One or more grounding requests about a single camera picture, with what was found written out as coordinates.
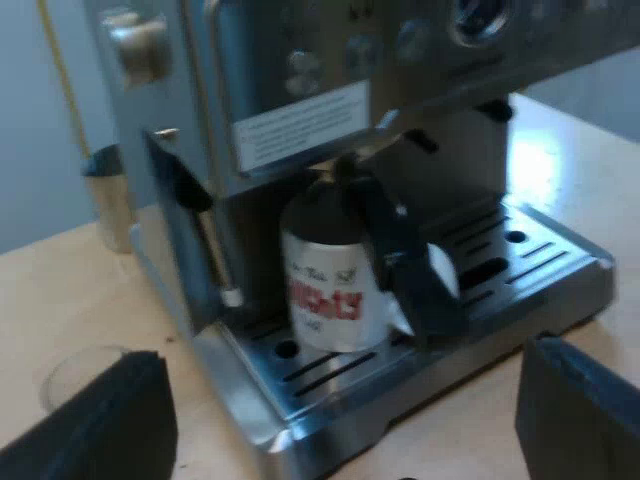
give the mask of stainless steel espresso machine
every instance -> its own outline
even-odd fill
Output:
[[[264,478],[329,474],[529,336],[612,300],[610,255],[505,195],[508,94],[640,43],[635,1],[85,3],[137,254]],[[338,157],[357,157],[453,260],[464,329],[352,353],[297,341],[281,215]]]

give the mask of white sticker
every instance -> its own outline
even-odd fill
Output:
[[[248,171],[369,128],[369,82],[332,90],[233,124]]]

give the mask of countertop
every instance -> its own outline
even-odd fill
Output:
[[[568,340],[640,385],[640,145],[521,96],[510,189],[611,252],[618,299]],[[174,478],[258,478],[187,345],[133,256],[94,224],[0,256],[0,446],[44,418],[41,385],[69,355],[99,345],[167,359],[179,426]],[[521,355],[393,427],[335,479],[526,479],[514,430]]]

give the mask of metal grate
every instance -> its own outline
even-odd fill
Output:
[[[462,301],[472,322],[490,318],[526,292],[572,273],[589,254],[514,207],[478,209],[424,232],[438,239],[460,272]],[[327,353],[300,345],[292,358],[275,352],[293,333],[286,315],[229,327],[248,370],[284,419],[293,419],[359,382],[379,378],[414,355],[410,337],[395,335],[374,350]],[[434,348],[435,357],[442,351]]]

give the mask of yellow cable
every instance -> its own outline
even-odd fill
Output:
[[[64,61],[60,52],[60,46],[58,45],[58,39],[56,38],[56,34],[53,29],[53,22],[51,21],[51,16],[49,15],[49,10],[47,9],[47,0],[38,0],[38,10],[40,11],[42,25],[44,26],[44,31],[49,42],[49,47],[51,48],[51,53],[53,54],[53,62],[55,63],[56,69],[58,70],[58,75],[60,76],[62,90],[64,91],[64,96],[67,100],[67,106],[69,107],[69,112],[71,113],[71,123],[73,125],[73,131],[76,137],[76,141],[78,142],[78,145],[80,146],[84,157],[89,158],[89,155],[91,153],[89,151],[87,137],[84,133],[82,119],[78,111],[78,104],[76,103],[76,99],[73,94],[71,82],[69,81],[69,75],[67,74],[67,69],[64,66]]]

